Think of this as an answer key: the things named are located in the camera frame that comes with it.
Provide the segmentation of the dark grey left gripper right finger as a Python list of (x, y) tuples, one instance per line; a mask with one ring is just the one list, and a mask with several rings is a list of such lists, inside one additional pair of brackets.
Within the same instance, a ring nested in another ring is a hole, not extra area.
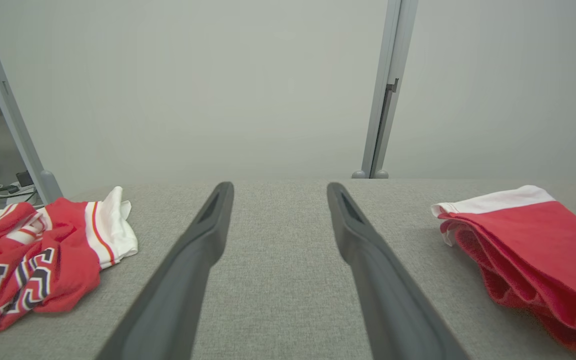
[(350, 266), (375, 360), (466, 360), (467, 352), (338, 182), (326, 189), (334, 241)]

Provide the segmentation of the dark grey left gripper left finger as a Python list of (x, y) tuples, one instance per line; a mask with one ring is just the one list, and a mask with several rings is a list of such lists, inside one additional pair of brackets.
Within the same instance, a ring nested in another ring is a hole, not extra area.
[(227, 243), (234, 185), (220, 182), (105, 342), (99, 360), (189, 360), (211, 268)]

